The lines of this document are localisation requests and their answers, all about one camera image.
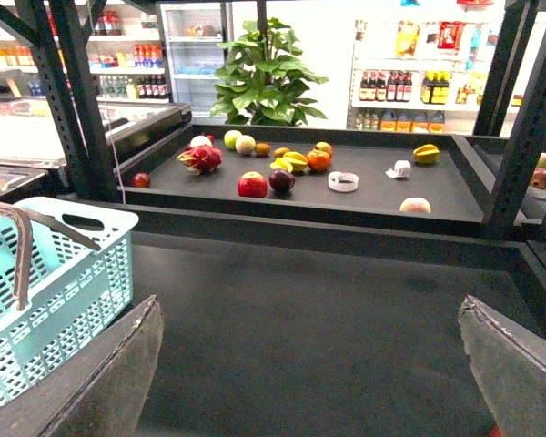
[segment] black tray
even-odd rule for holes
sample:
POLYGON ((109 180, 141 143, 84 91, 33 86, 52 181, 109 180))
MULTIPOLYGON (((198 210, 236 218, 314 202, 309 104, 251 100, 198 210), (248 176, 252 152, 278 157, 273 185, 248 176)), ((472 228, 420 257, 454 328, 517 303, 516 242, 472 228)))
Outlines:
POLYGON ((486 435, 464 297, 546 338, 525 244, 111 207, 140 217, 135 299, 167 321, 142 432, 486 435))
POLYGON ((463 137, 384 132, 356 132, 284 127, 240 127, 243 133, 272 149, 289 146, 307 152, 320 140, 334 145, 330 170, 359 174, 359 189, 335 193, 328 188, 328 172, 298 176, 288 196, 273 192, 265 199, 241 198, 238 178, 257 170, 268 176, 274 158, 243 158, 228 151, 221 141, 223 164, 215 173, 195 177, 176 161, 195 135, 212 134, 222 138, 231 126, 192 125, 166 138, 122 166, 124 181, 139 171, 151 174, 152 189, 128 188, 129 203, 186 208, 260 217, 300 219, 312 222, 346 224, 384 229, 427 231, 451 235, 476 236, 483 209, 490 202, 493 176, 463 137), (408 180, 385 175, 395 161, 414 161, 412 150, 436 144, 440 160, 432 166, 417 167, 408 180), (432 214, 400 213, 405 198, 424 197, 432 214))

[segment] snack package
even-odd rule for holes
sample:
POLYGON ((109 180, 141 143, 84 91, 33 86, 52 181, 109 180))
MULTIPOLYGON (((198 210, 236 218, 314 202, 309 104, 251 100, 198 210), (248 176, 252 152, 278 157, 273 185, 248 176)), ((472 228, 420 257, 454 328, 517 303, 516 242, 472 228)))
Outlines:
POLYGON ((410 21, 399 22, 399 32, 397 33, 397 56, 415 56, 417 43, 419 41, 420 25, 415 25, 410 21))
POLYGON ((443 21, 440 24, 439 43, 437 48, 444 50, 459 50, 461 35, 465 23, 460 21, 443 21))

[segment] green leaves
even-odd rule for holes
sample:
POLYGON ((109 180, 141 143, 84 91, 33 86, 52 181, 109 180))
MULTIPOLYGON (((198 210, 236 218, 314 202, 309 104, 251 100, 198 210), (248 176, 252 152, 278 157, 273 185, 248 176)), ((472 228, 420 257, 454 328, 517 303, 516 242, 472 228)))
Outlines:
POLYGON ((301 97, 309 90, 308 82, 324 84, 328 79, 298 58, 303 52, 295 47, 299 40, 291 26, 270 18, 267 40, 255 21, 246 21, 243 29, 246 33, 237 41, 218 44, 228 54, 215 72, 222 83, 215 85, 217 101, 210 115, 227 114, 228 124, 266 126, 307 124, 307 116, 326 118, 309 106, 317 100, 301 97))

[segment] black metal post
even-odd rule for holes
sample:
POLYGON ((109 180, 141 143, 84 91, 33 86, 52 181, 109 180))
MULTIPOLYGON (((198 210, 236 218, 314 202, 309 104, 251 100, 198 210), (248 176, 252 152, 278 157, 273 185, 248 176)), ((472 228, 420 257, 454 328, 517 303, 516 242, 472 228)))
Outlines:
POLYGON ((473 135, 498 137, 501 134, 537 10, 538 0, 518 0, 506 6, 473 135))
POLYGON ((484 237, 503 239, 509 235, 545 144, 546 34, 493 187, 493 205, 484 219, 484 237))
POLYGON ((117 183, 113 173, 114 159, 107 145, 99 114, 96 91, 93 87, 89 60, 83 42, 83 29, 73 0, 50 0, 59 44, 66 61, 66 70, 73 88, 78 119, 83 128, 86 149, 95 175, 94 196, 100 200, 118 199, 117 183))
POLYGON ((91 199, 93 173, 45 5, 43 0, 15 0, 15 4, 18 14, 40 41, 40 46, 31 47, 31 52, 65 152, 70 182, 79 198, 91 199))
POLYGON ((93 34, 93 25, 97 23, 99 18, 101 17, 101 14, 103 14, 103 10, 106 7, 107 0, 93 0, 93 3, 90 3, 91 10, 90 10, 90 17, 87 18, 87 21, 83 25, 83 40, 85 41, 85 44, 89 42, 89 38, 91 37, 91 34, 93 34))

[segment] product on shelf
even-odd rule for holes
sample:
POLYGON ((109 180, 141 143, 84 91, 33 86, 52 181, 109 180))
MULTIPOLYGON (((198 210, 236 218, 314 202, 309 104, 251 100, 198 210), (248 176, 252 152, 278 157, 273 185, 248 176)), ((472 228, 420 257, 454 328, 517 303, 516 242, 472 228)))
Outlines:
POLYGON ((395 132, 397 128, 397 113, 394 111, 386 111, 382 114, 380 120, 380 130, 387 132, 395 132))
POLYGON ((410 132, 415 132, 417 134, 427 134, 429 133, 429 118, 427 113, 420 111, 412 120, 410 125, 410 132))
POLYGON ((396 55, 397 56, 415 56, 417 42, 419 40, 419 25, 410 21, 399 22, 399 32, 397 34, 396 55))
POLYGON ((447 71, 428 71, 420 90, 420 100, 431 105, 445 105, 449 96, 450 74, 447 71))
POLYGON ((435 113, 429 122, 431 134, 442 134, 445 131, 445 114, 441 111, 435 113))
POLYGON ((395 130, 397 132, 410 132, 410 116, 409 113, 406 111, 402 111, 399 113, 397 117, 397 124, 395 127, 395 130))
POLYGON ((441 22, 437 48, 444 50, 459 50, 459 43, 464 26, 465 23, 462 23, 461 21, 441 22))
POLYGON ((105 11, 95 24, 93 33, 96 36, 122 35, 121 21, 116 11, 105 11))

